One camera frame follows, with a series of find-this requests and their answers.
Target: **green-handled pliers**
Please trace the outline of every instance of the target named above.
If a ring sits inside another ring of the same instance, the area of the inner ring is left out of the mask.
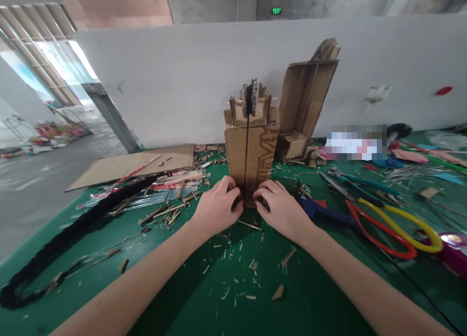
[[[395,189],[389,188],[387,186],[373,182],[371,180],[357,178],[353,175],[346,175],[339,170],[329,171],[329,174],[332,175],[333,177],[336,177],[340,183],[346,185],[348,190],[350,190],[351,192],[355,193],[356,195],[360,196],[361,198],[367,200],[368,202],[372,203],[373,205],[377,207],[384,207],[384,203],[380,199],[366,192],[364,189],[362,189],[361,187],[359,187],[358,185],[354,183],[365,185],[373,189],[381,190],[384,193],[392,194],[394,196],[400,195],[400,193]]]

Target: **metal pillar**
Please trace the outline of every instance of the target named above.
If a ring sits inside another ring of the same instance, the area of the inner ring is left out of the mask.
[[[131,134],[122,116],[100,83],[83,83],[82,87],[95,103],[110,128],[129,153],[140,151],[138,143]]]

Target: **concrete floor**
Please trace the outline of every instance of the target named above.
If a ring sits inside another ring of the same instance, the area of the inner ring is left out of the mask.
[[[0,159],[0,264],[81,193],[63,191],[93,161],[126,153],[94,106],[73,110],[93,135],[34,157]]]

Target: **green work surface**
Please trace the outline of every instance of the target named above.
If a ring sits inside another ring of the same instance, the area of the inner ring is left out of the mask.
[[[413,133],[409,138],[415,143],[429,144],[423,133]],[[341,171],[358,177],[382,181],[383,178],[363,168],[363,162],[329,161],[321,166],[327,172],[337,166]],[[210,182],[214,185],[228,174],[228,165],[211,165]],[[330,192],[327,183],[318,174],[295,176],[302,172],[315,172],[302,165],[283,165],[277,160],[273,164],[272,179],[281,181],[290,192],[300,177],[310,185],[311,195],[316,200],[326,200],[327,207],[347,213],[344,198]],[[457,204],[452,207],[467,214],[464,206],[465,186],[429,183],[434,178],[414,180],[413,189],[421,191],[429,186],[443,188],[442,195],[436,200],[443,204]],[[452,231],[442,220],[429,210],[423,201],[415,199],[415,193],[394,185],[401,191],[410,206],[402,208],[423,218],[438,232]],[[203,185],[201,191],[207,190]],[[72,220],[70,217],[80,213],[75,210],[96,193],[96,187],[84,191],[62,213],[52,219],[15,254],[0,267],[0,284],[4,285],[39,251],[60,232],[59,226]],[[180,200],[172,201],[177,205]],[[37,302],[17,310],[0,311],[2,335],[46,335],[86,304],[112,281],[119,277],[117,267],[129,259],[128,269],[135,265],[178,230],[193,215],[197,201],[193,200],[189,208],[183,209],[172,226],[173,231],[151,225],[151,231],[144,237],[144,242],[134,248],[120,252],[109,259],[90,267],[66,279],[61,286]],[[157,206],[123,213],[117,217],[107,217],[95,223],[87,234],[60,255],[27,291],[34,291],[47,286],[60,272],[71,267],[71,262],[99,249],[116,244],[127,236],[141,231],[138,220],[145,218]],[[370,215],[379,218],[368,209]],[[457,222],[465,219],[447,213]],[[413,233],[415,226],[397,215],[393,218],[403,229]],[[169,280],[162,291],[149,305],[131,335],[258,335],[259,333],[295,335],[310,333],[322,334],[371,334],[371,327],[359,314],[349,299],[341,292],[333,280],[301,248],[290,259],[286,268],[279,266],[294,244],[269,227],[256,210],[246,209],[242,215],[246,222],[255,220],[263,228],[262,233],[241,223],[236,223],[224,231],[226,238],[216,235],[196,251]],[[444,317],[432,306],[429,300],[406,276],[401,274],[391,261],[368,240],[350,229],[339,229],[322,220],[315,220],[337,242],[355,257],[370,267],[388,283],[397,288],[441,323],[449,327]],[[384,235],[376,238],[384,242]],[[259,262],[254,271],[249,269],[252,260]],[[444,265],[431,255],[419,251],[416,260],[402,261],[398,265],[415,281],[438,308],[464,333],[467,333],[467,285],[464,280],[451,274]],[[271,301],[277,287],[283,284],[284,296],[281,300]],[[221,299],[230,289],[228,296]],[[245,295],[256,296],[255,300]]]

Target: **forearm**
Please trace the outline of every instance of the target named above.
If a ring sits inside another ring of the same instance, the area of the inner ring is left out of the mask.
[[[52,335],[126,335],[170,277],[207,239],[188,221]]]
[[[379,335],[450,332],[310,222],[297,243],[326,270]]]

